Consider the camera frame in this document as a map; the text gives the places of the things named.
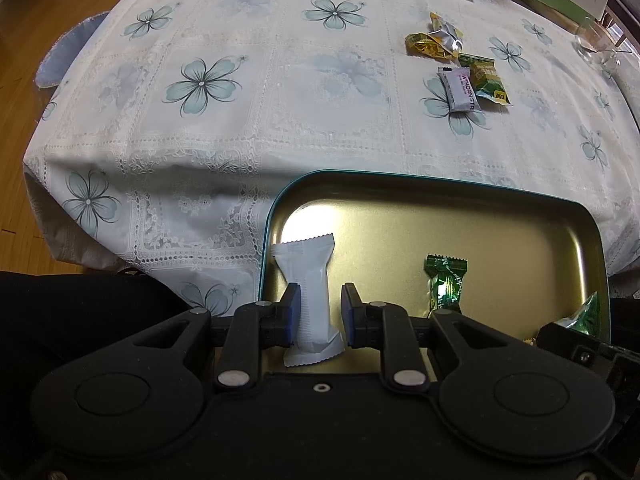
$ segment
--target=gold metal tray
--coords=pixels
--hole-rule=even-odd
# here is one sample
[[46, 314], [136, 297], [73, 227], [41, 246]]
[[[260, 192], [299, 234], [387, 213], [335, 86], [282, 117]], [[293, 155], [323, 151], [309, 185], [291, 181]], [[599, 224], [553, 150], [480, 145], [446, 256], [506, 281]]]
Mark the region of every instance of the gold metal tray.
[[[334, 234], [327, 267], [332, 324], [343, 330], [340, 287], [362, 301], [400, 304], [411, 316], [428, 305], [427, 254], [468, 260], [462, 313], [511, 336], [533, 337], [570, 316], [594, 291], [609, 335], [609, 295], [596, 222], [580, 204], [454, 180], [356, 171], [318, 171], [290, 184], [268, 220], [260, 296], [276, 301], [286, 282], [271, 245]], [[284, 370], [282, 350], [266, 368]], [[369, 372], [379, 354], [348, 349], [294, 372]]]

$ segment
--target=black pants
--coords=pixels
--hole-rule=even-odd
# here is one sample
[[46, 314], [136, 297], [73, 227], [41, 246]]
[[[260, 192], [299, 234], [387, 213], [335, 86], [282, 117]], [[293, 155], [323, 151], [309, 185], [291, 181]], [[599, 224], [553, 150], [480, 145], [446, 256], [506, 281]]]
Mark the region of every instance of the black pants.
[[29, 416], [44, 375], [187, 309], [143, 275], [0, 272], [0, 291], [0, 471], [9, 478], [44, 451]]

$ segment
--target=white snack packet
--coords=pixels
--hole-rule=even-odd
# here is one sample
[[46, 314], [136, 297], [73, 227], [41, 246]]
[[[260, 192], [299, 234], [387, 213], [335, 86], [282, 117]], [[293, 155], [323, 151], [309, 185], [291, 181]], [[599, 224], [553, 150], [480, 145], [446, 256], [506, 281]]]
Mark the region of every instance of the white snack packet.
[[444, 85], [449, 101], [449, 111], [479, 111], [480, 105], [469, 81], [469, 68], [438, 67], [438, 76]]
[[344, 352], [342, 335], [331, 325], [326, 264], [334, 252], [334, 235], [273, 244], [287, 283], [300, 285], [300, 324], [293, 346], [284, 354], [285, 366], [310, 365]]

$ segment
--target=table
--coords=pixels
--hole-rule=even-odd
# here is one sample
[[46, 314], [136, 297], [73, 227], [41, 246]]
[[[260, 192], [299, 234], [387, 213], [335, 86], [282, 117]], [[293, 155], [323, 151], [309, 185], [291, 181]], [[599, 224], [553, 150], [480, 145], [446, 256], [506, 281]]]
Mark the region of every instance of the table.
[[[438, 63], [404, 46], [430, 11], [496, 59], [512, 107], [449, 112]], [[510, 0], [121, 0], [44, 111], [28, 193], [55, 257], [138, 267], [215, 315], [256, 298], [274, 197], [324, 168], [575, 200], [613, 274], [640, 254], [628, 66], [629, 105]]]

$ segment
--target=green snack packet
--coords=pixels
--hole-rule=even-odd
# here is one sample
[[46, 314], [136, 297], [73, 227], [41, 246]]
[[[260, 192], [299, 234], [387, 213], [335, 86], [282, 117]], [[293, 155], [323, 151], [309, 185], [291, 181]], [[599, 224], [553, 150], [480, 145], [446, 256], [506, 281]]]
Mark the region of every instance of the green snack packet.
[[571, 317], [563, 317], [556, 324], [599, 339], [600, 293], [591, 294]]
[[427, 316], [438, 308], [460, 312], [458, 301], [462, 289], [462, 277], [466, 272], [466, 260], [429, 254], [424, 261], [424, 270], [430, 277], [431, 291]]
[[471, 70], [469, 80], [478, 97], [484, 97], [489, 101], [504, 106], [511, 106], [500, 76], [495, 71], [495, 61], [493, 59], [460, 53], [458, 61], [460, 65]]

